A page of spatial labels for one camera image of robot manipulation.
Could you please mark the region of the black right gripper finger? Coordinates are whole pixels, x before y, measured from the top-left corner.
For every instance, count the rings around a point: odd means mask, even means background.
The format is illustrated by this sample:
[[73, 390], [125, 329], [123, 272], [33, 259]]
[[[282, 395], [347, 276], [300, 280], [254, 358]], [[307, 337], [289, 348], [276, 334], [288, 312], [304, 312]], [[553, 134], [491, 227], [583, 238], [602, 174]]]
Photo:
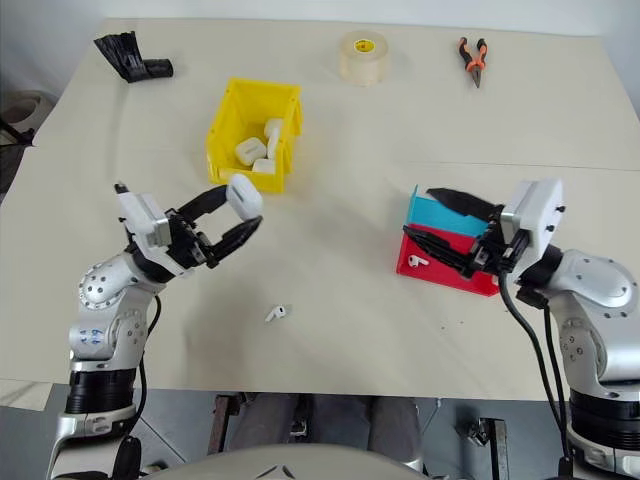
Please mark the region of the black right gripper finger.
[[502, 204], [493, 204], [468, 192], [450, 188], [429, 188], [426, 193], [449, 210], [484, 222], [496, 220], [503, 210]]
[[471, 278], [475, 272], [470, 253], [462, 253], [453, 249], [450, 243], [428, 231], [419, 230], [409, 225], [403, 226], [404, 233], [428, 256], [454, 269], [461, 276]]

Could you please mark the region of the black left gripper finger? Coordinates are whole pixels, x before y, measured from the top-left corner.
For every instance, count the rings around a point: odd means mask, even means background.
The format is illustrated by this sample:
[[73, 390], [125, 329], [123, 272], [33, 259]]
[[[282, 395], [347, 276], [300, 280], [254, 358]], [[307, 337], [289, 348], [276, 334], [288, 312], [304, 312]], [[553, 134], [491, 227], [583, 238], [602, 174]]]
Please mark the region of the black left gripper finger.
[[222, 235], [219, 242], [206, 249], [207, 263], [220, 263], [241, 248], [256, 232], [263, 220], [262, 216], [245, 220]]
[[177, 209], [177, 213], [189, 224], [205, 214], [211, 214], [227, 202], [227, 186], [220, 185], [207, 190]]

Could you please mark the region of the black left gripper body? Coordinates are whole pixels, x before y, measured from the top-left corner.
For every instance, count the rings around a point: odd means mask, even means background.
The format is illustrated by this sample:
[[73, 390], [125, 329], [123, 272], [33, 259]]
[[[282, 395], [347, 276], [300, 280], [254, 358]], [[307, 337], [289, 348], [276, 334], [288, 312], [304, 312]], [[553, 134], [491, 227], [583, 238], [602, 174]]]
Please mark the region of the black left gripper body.
[[169, 209], [171, 242], [167, 253], [171, 259], [184, 270], [189, 270], [200, 265], [206, 265], [213, 269], [218, 261], [212, 253], [212, 244], [203, 232], [197, 231], [197, 223], [183, 213]]

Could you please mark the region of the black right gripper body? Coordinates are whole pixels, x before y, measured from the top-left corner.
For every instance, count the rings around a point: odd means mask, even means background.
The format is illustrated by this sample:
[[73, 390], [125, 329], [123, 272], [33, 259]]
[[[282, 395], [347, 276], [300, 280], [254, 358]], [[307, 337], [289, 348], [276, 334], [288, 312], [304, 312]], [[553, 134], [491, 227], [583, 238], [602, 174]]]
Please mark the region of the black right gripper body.
[[469, 268], [475, 271], [499, 276], [501, 273], [512, 273], [530, 243], [530, 234], [518, 229], [507, 240], [501, 224], [504, 205], [498, 205], [489, 215], [486, 230], [475, 239], [469, 253]]

